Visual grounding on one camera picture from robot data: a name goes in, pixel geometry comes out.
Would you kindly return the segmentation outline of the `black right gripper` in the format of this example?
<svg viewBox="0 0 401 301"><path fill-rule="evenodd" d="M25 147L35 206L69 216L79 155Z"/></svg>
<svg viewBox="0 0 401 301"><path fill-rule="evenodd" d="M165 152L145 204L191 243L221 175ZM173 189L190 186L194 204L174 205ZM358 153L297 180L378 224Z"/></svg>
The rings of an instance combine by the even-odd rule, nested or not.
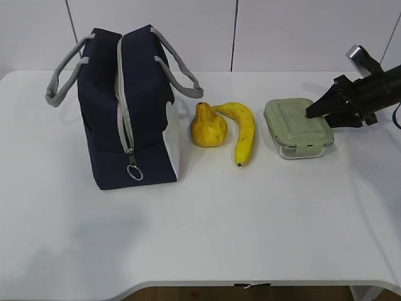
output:
<svg viewBox="0 0 401 301"><path fill-rule="evenodd" d="M306 109L309 119L324 117L331 128L360 128L365 122L373 125L377 116L370 108L368 95L345 75L334 79L334 84Z"/></svg>

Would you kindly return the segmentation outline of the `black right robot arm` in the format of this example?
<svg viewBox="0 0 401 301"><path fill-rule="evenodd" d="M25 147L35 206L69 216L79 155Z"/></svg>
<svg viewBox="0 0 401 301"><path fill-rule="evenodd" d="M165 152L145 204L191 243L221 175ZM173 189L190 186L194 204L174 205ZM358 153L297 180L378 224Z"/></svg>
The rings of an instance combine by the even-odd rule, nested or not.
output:
<svg viewBox="0 0 401 301"><path fill-rule="evenodd" d="M400 67L355 81L345 75L306 109L306 117L324 117L331 128L359 128L378 122L375 112L400 103Z"/></svg>

